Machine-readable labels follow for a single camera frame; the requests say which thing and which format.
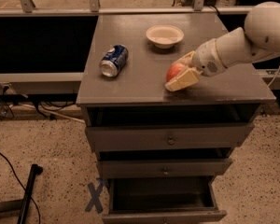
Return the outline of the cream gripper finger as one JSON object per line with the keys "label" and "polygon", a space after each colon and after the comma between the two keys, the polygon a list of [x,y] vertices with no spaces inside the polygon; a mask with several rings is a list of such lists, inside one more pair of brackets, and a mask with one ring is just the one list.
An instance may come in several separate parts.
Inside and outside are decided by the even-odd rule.
{"label": "cream gripper finger", "polygon": [[175,61],[175,63],[182,63],[187,67],[192,67],[192,58],[194,56],[195,52],[194,51],[190,51],[189,53],[187,53],[186,55],[184,55],[183,57],[179,58],[178,60]]}
{"label": "cream gripper finger", "polygon": [[165,88],[168,91],[180,91],[191,85],[196,84],[200,79],[201,73],[196,68],[186,67],[176,77],[169,82],[166,81]]}

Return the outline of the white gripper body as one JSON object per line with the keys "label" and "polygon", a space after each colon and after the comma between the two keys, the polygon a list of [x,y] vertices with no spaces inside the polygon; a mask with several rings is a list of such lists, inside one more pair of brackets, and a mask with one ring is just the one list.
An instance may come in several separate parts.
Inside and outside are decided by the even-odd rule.
{"label": "white gripper body", "polygon": [[195,50],[192,64],[205,77],[217,76],[227,70],[218,56],[215,39],[201,44]]}

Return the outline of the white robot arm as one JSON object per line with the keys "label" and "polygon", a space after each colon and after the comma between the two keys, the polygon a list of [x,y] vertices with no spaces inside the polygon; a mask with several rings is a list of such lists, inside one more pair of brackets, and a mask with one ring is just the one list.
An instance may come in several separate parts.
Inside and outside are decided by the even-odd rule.
{"label": "white robot arm", "polygon": [[280,4],[253,7],[242,27],[213,38],[176,60],[167,71],[165,88],[180,91],[201,76],[213,77],[240,63],[280,57]]}

